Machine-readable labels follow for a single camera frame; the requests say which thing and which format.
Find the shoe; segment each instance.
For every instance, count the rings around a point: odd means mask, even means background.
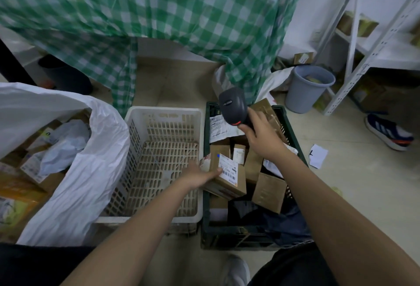
[[[381,119],[375,114],[368,114],[365,124],[387,146],[397,151],[407,151],[408,146],[414,140],[411,133],[399,127],[395,122]]]
[[[248,264],[239,256],[229,255],[222,270],[220,286],[247,286],[250,280]]]

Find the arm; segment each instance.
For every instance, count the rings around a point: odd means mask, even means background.
[[[340,285],[418,285],[420,267],[388,236],[282,144],[265,115],[249,109],[249,145],[284,176],[315,242]]]
[[[186,194],[220,173],[201,172],[190,161],[181,177],[89,254],[61,286],[138,285]]]

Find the person's right arm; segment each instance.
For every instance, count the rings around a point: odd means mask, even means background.
[[[314,241],[342,285],[420,285],[420,267],[388,236],[318,178],[289,151],[265,115],[249,108],[255,132],[249,145],[281,171]]]

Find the green plastic crate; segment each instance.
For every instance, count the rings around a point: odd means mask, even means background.
[[[293,133],[286,109],[283,106],[272,106],[276,113],[289,145],[298,150],[298,156],[307,165],[302,150]],[[210,117],[220,114],[217,102],[207,102],[206,120],[204,126],[204,155],[210,153]],[[290,190],[286,190],[286,197],[293,199]],[[203,249],[217,250],[248,250],[248,251],[273,251],[280,248],[292,247],[286,245],[279,247],[257,226],[210,226],[210,193],[203,192],[203,221],[201,227],[201,247]]]

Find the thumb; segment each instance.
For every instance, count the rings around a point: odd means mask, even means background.
[[[219,167],[219,168],[217,168],[214,171],[207,172],[206,173],[206,178],[208,180],[210,180],[210,179],[212,179],[212,178],[214,178],[216,176],[219,176],[222,173],[222,171],[223,171],[223,169],[221,167]]]
[[[240,124],[238,129],[241,130],[247,136],[248,142],[254,142],[256,140],[254,131],[245,124]]]

